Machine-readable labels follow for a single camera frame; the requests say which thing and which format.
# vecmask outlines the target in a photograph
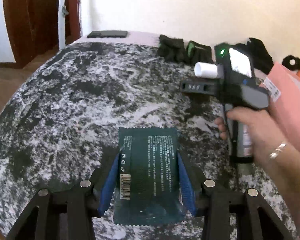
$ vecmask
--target white label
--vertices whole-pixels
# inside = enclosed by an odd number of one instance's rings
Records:
[[[131,175],[120,174],[120,199],[130,199]]]
[[[245,124],[243,125],[242,144],[243,144],[243,155],[244,156],[252,155],[252,141],[250,138],[250,134],[248,132],[248,126]]]
[[[272,83],[272,81],[266,77],[265,81],[263,82],[266,88],[270,92],[270,96],[272,100],[275,102],[281,96],[281,91]]]
[[[247,125],[243,125],[243,139],[242,139],[242,144],[244,146],[249,146],[252,145],[252,141],[248,132],[248,126]]]

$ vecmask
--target doorway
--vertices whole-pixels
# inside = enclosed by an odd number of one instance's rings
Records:
[[[59,0],[3,0],[15,68],[23,68],[58,44],[58,3]],[[70,20],[66,16],[66,37],[70,34]]]

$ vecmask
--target barcode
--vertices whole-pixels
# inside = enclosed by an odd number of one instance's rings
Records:
[[[272,81],[269,78],[266,78],[263,83],[269,90],[272,100],[274,102],[277,101],[278,98],[281,96],[281,91],[275,86],[275,84],[272,83]]]
[[[131,175],[120,174],[120,199],[130,199]]]

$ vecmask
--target white cap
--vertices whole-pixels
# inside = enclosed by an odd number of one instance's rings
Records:
[[[217,78],[218,66],[214,64],[197,62],[194,66],[194,74],[196,77]]]

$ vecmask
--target finger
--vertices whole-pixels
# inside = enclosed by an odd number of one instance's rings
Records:
[[[216,120],[214,120],[214,123],[216,125],[220,125],[220,124],[223,124],[224,123],[224,120],[222,117],[218,117]]]
[[[219,124],[218,128],[219,128],[220,132],[226,132],[227,131],[227,128],[226,128],[226,126],[224,124]]]
[[[236,120],[238,122],[244,123],[246,125],[252,124],[255,120],[257,112],[246,107],[235,107],[227,112],[227,117]]]
[[[220,133],[220,138],[225,141],[228,138],[228,134],[226,132],[222,132]]]

